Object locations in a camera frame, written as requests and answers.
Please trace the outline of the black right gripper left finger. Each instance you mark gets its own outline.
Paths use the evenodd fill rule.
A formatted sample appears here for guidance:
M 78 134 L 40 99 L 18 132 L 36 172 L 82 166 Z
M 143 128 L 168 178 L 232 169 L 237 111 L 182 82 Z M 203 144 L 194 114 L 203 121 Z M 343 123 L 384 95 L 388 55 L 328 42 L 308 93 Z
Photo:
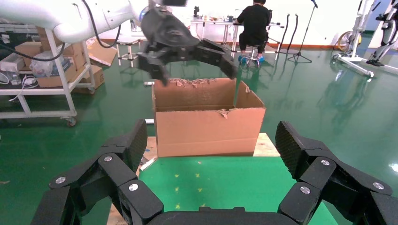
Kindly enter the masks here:
M 138 179 L 146 150 L 147 125 L 108 139 L 87 161 L 49 182 L 31 221 L 33 225 L 79 225 L 95 204 L 109 198 L 129 225 L 146 225 L 164 212 L 164 205 Z

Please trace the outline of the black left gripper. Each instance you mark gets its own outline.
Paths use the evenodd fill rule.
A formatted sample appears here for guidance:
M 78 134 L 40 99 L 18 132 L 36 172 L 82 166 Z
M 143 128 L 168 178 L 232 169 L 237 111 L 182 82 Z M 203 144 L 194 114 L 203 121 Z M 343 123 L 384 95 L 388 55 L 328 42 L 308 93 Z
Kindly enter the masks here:
M 167 62 L 195 59 L 217 66 L 229 78 L 236 79 L 238 68 L 231 53 L 208 39 L 191 35 L 190 30 L 177 17 L 163 7 L 149 9 L 142 18 L 141 28 L 147 44 L 138 53 L 138 69 L 167 86 Z

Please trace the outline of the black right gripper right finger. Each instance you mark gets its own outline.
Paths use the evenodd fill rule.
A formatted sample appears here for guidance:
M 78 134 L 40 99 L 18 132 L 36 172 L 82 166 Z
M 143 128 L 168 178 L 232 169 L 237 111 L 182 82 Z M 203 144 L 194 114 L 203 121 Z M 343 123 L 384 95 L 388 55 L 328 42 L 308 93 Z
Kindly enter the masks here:
M 301 136 L 280 121 L 276 149 L 295 180 L 278 213 L 307 225 L 322 201 L 354 225 L 395 225 L 398 200 L 385 182 L 338 159 L 321 141 Z

